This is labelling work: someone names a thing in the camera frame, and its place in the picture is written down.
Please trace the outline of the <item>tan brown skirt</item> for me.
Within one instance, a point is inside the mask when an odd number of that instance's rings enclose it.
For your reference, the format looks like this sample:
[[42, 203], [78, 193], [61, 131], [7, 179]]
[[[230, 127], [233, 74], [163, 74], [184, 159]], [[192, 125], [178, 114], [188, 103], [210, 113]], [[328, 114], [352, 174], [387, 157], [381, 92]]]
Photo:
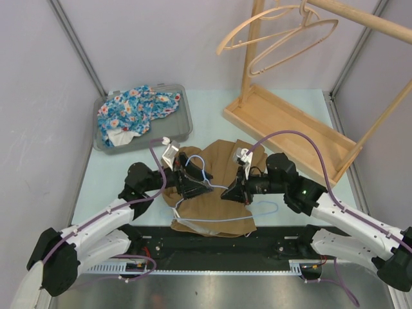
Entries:
[[[235, 142], [226, 140], [217, 140], [208, 145], [205, 149], [200, 149], [194, 146], [182, 147], [187, 156], [199, 155], [205, 160], [205, 171], [213, 175], [211, 183], [213, 185], [222, 185], [228, 187], [235, 179], [239, 165], [232, 159], [237, 148], [252, 147], [251, 144], [242, 140]], [[198, 167], [203, 164], [199, 158], [192, 158], [191, 162]], [[199, 218], [199, 219], [227, 219], [237, 218], [242, 216], [250, 216], [252, 213], [242, 203], [235, 201], [222, 200], [220, 198], [223, 189], [215, 188], [212, 192], [197, 196], [203, 198], [206, 203], [206, 198], [212, 198], [212, 205], [193, 205], [192, 202], [184, 201], [178, 209], [179, 215], [182, 218]], [[164, 201], [168, 206], [174, 207], [176, 202], [181, 200], [181, 196], [172, 194], [166, 196], [162, 194]], [[192, 232], [203, 236], [217, 236], [224, 238], [234, 238], [243, 236], [256, 230], [254, 219], [246, 219], [230, 222], [191, 222], [191, 221], [172, 221], [171, 228], [180, 232]]]

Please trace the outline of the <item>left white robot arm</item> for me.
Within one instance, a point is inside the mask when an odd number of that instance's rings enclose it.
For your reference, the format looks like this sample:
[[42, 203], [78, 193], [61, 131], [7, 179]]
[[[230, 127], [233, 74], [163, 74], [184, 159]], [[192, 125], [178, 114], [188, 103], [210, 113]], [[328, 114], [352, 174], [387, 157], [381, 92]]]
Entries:
[[146, 164], [132, 164], [124, 188], [111, 204], [90, 219], [61, 231], [48, 228], [39, 236], [26, 266], [40, 264], [40, 287], [51, 296], [67, 291], [83, 271], [115, 256], [135, 257], [142, 241], [131, 222], [152, 204], [156, 195], [170, 187], [188, 200], [211, 192], [212, 175], [194, 165], [182, 153], [170, 167], [151, 170]]

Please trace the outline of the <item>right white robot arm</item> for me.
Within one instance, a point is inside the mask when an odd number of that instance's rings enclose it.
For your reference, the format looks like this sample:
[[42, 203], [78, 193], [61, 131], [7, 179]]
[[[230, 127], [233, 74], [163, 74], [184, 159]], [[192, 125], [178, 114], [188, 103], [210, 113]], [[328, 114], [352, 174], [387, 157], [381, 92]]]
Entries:
[[246, 165], [241, 162], [221, 199], [248, 205], [256, 194], [281, 194], [289, 209], [342, 231], [338, 235], [314, 225], [306, 226], [297, 239], [297, 251], [302, 257], [320, 254], [350, 261], [374, 271], [392, 288], [411, 290], [411, 229], [387, 225], [347, 206], [331, 190], [299, 175], [284, 153], [268, 156], [266, 168], [265, 173], [246, 173]]

